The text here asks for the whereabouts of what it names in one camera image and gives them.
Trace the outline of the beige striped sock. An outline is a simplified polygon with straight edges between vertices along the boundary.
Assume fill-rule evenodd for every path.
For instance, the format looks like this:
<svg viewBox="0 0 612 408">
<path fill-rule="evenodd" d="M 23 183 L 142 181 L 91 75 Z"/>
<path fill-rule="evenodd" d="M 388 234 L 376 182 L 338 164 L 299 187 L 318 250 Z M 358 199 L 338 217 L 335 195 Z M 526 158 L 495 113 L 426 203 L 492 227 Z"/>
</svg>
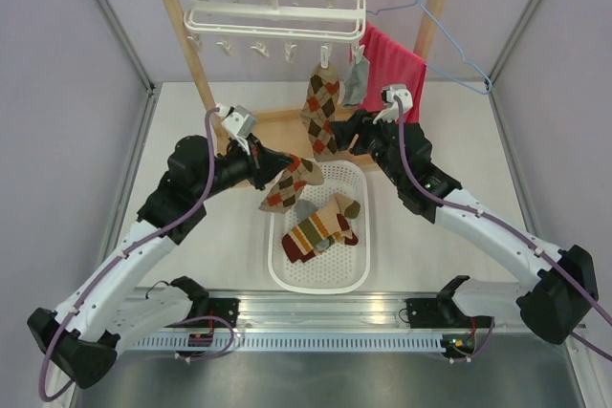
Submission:
<svg viewBox="0 0 612 408">
<path fill-rule="evenodd" d="M 339 229 L 330 234 L 328 241 L 331 245 L 343 244 L 347 246 L 355 246 L 359 242 L 359 238 L 352 230 L 348 221 L 341 214 L 337 215 Z"/>
<path fill-rule="evenodd" d="M 344 216 L 350 225 L 352 220 L 359 217 L 360 212 L 361 204 L 358 201 L 342 194 L 334 193 L 328 204 L 317 211 L 314 220 L 317 222 L 317 226 L 322 230 L 326 230 L 330 236 L 332 232 L 339 229 L 337 220 L 338 214 Z M 308 248 L 305 248 L 303 245 L 305 240 L 301 231 L 296 227 L 297 225 L 283 236 L 281 245 L 286 257 L 292 264 L 298 261 L 306 263 L 319 254 L 308 252 Z"/>
</svg>

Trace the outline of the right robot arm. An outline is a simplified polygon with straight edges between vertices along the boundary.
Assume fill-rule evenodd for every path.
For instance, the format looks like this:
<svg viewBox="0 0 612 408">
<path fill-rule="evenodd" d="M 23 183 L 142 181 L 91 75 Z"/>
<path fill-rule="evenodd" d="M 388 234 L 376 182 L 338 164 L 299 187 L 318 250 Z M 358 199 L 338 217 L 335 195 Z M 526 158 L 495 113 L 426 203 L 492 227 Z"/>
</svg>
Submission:
<svg viewBox="0 0 612 408">
<path fill-rule="evenodd" d="M 591 254 L 578 245 L 548 243 L 494 215 L 432 162 L 432 145 L 419 124 L 377 121 L 358 110 L 332 122 L 331 131 L 340 150 L 371 157 L 410 212 L 471 242 L 514 277 L 511 283 L 453 278 L 436 298 L 445 324 L 488 316 L 524 324 L 539 338 L 561 344 L 597 303 Z"/>
</svg>

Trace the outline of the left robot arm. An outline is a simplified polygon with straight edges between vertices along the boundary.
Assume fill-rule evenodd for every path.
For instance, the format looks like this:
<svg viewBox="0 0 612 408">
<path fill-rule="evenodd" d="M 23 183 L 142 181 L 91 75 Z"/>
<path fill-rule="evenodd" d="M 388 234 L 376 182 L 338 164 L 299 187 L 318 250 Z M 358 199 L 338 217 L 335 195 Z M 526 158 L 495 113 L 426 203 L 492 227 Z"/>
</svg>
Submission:
<svg viewBox="0 0 612 408">
<path fill-rule="evenodd" d="M 209 294 L 183 276 L 138 305 L 123 310 L 126 297 L 145 274 L 174 251 L 207 215 L 204 202 L 242 181 L 264 189 L 294 162 L 264 147 L 255 136 L 216 155 L 208 139 L 179 140 L 155 191 L 102 265 L 68 299 L 52 310 L 36 309 L 27 325 L 44 353 L 71 384 L 87 389 L 141 339 L 171 325 L 207 324 Z"/>
</svg>

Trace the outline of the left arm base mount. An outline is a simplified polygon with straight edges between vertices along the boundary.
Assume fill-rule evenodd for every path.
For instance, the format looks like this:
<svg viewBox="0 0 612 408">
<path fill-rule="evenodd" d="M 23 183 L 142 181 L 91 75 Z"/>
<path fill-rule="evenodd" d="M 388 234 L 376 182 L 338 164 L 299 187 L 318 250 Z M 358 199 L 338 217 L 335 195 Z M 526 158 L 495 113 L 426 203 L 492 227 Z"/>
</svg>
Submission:
<svg viewBox="0 0 612 408">
<path fill-rule="evenodd" d="M 225 320 L 231 327 L 236 326 L 240 303 L 238 298 L 211 297 L 208 290 L 187 276 L 176 278 L 169 285 L 185 293 L 191 302 L 186 318 L 172 323 L 172 326 L 213 329 L 217 323 L 213 317 Z"/>
</svg>

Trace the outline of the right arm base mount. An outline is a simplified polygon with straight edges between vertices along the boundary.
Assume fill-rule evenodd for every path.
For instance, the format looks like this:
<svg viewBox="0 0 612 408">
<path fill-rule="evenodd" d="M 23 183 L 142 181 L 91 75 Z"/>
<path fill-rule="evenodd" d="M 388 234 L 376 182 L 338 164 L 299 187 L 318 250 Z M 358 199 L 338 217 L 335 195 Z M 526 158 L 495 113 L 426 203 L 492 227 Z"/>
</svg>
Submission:
<svg viewBox="0 0 612 408">
<path fill-rule="evenodd" d="M 412 329 L 467 329 L 463 337 L 442 340 L 445 350 L 440 357 L 449 364 L 471 363 L 489 344 L 495 326 L 492 317 L 466 315 L 454 303 L 458 289 L 469 279 L 467 275 L 459 275 L 435 296 L 405 299 L 404 322 Z"/>
</svg>

